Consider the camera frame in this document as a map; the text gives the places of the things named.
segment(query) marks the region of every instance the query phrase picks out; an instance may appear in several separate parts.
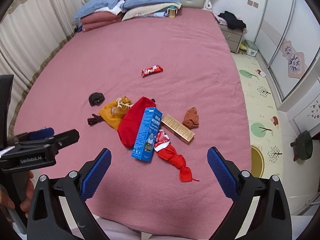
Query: sliding wardrobe door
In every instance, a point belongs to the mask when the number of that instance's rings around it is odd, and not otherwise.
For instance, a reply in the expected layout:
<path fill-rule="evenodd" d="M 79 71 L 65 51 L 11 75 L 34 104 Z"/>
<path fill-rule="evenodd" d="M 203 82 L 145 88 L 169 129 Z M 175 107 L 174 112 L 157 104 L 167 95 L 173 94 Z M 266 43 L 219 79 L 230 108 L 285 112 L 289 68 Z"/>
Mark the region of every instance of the sliding wardrobe door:
<path fill-rule="evenodd" d="M 293 2 L 294 0 L 267 0 L 261 27 L 255 41 L 267 64 L 276 53 L 284 34 Z"/>
<path fill-rule="evenodd" d="M 279 93 L 285 99 L 316 60 L 320 47 L 320 26 L 305 0 L 296 0 L 294 13 L 270 65 Z"/>

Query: blue cardboard box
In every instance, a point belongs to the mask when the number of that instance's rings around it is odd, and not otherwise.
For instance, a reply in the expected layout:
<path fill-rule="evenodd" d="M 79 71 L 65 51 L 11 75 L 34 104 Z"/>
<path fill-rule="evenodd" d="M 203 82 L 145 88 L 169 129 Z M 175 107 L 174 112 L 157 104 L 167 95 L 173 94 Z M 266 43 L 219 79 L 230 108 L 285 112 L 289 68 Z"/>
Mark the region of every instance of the blue cardboard box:
<path fill-rule="evenodd" d="M 148 107 L 144 110 L 137 139 L 131 154 L 132 157 L 146 162 L 151 161 L 161 118 L 162 113 L 155 107 Z"/>

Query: nightstand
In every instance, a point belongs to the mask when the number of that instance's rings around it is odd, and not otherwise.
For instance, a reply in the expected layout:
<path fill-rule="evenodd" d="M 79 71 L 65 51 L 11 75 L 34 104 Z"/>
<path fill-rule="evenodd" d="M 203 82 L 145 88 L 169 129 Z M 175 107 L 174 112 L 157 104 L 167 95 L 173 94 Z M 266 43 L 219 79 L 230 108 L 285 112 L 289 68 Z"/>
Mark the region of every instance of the nightstand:
<path fill-rule="evenodd" d="M 223 36 L 226 38 L 226 41 L 229 45 L 230 51 L 238 53 L 242 38 L 244 36 L 244 30 L 235 29 L 231 30 L 227 26 L 220 25 L 219 27 L 223 33 Z"/>

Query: brown sock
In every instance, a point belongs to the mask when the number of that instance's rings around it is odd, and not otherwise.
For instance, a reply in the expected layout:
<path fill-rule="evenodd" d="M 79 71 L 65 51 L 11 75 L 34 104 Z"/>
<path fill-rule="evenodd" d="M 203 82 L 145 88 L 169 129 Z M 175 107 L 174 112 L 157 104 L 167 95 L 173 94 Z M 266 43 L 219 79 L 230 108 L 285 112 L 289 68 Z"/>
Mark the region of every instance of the brown sock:
<path fill-rule="evenodd" d="M 197 114 L 197 109 L 195 107 L 187 111 L 182 124 L 189 129 L 199 126 L 199 115 Z"/>

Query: purple flower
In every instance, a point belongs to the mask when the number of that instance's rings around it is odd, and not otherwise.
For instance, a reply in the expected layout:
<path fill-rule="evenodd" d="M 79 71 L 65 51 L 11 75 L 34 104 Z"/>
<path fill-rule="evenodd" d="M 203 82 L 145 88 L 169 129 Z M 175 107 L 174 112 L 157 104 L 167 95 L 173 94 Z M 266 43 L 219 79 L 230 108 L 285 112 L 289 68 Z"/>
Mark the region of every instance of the purple flower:
<path fill-rule="evenodd" d="M 291 73 L 298 74 L 301 71 L 301 58 L 298 54 L 293 54 L 288 59 Z"/>
<path fill-rule="evenodd" d="M 290 44 L 285 44 L 283 46 L 283 54 L 285 54 L 287 56 L 291 54 L 291 46 L 290 46 Z"/>

